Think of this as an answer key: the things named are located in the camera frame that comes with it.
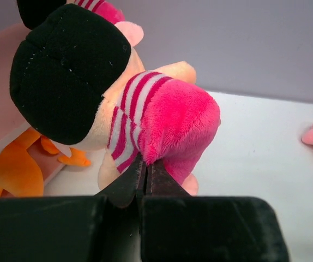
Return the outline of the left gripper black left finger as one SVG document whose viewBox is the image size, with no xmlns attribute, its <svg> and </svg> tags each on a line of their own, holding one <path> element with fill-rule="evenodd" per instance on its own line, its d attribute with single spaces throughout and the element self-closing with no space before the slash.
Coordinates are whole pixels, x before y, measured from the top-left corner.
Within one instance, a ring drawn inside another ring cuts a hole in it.
<svg viewBox="0 0 313 262">
<path fill-rule="evenodd" d="M 94 196 L 0 199 L 0 261 L 140 261 L 145 171 L 136 158 Z"/>
</svg>

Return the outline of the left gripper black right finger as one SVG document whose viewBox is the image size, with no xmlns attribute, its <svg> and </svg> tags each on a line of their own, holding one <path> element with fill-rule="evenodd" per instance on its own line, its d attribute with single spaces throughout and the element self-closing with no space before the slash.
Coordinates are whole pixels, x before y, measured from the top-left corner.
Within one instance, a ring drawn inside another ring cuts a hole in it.
<svg viewBox="0 0 313 262">
<path fill-rule="evenodd" d="M 143 261 L 289 261 L 273 208 L 253 196 L 190 196 L 161 162 L 146 171 Z"/>
</svg>

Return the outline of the orange shark plush mouth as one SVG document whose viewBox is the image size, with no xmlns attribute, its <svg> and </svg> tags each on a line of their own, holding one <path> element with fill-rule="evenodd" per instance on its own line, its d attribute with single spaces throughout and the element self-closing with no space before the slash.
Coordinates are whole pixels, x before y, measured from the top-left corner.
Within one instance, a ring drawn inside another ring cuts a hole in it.
<svg viewBox="0 0 313 262">
<path fill-rule="evenodd" d="M 64 165 L 87 167 L 91 161 L 85 151 L 62 146 L 28 128 L 0 153 L 0 197 L 3 191 L 15 197 L 41 197 L 44 194 L 43 171 L 29 154 L 29 148 L 39 141 L 41 148 L 51 156 L 57 156 Z"/>
</svg>

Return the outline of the doll plush black hair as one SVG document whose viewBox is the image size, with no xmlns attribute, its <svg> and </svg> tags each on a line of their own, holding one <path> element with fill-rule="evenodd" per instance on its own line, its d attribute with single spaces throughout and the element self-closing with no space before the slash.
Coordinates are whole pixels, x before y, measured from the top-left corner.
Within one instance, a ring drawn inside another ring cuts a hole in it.
<svg viewBox="0 0 313 262">
<path fill-rule="evenodd" d="M 54 10 L 21 42 L 10 96 L 25 120 L 61 148 L 104 148 L 104 189 L 138 154 L 161 161 L 189 194 L 192 171 L 220 126 L 220 108 L 181 61 L 145 70 L 141 27 L 111 23 L 76 4 Z"/>
</svg>

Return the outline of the doll plush pink striped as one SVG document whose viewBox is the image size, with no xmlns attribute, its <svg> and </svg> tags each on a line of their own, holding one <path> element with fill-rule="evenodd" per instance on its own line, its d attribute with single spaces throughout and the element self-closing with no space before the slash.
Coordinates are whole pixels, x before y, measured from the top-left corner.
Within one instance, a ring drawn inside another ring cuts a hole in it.
<svg viewBox="0 0 313 262">
<path fill-rule="evenodd" d="M 105 0 L 17 0 L 16 2 L 22 22 L 28 29 L 36 28 L 53 11 L 66 4 L 76 4 L 90 10 L 112 24 L 125 20 L 123 12 Z"/>
</svg>

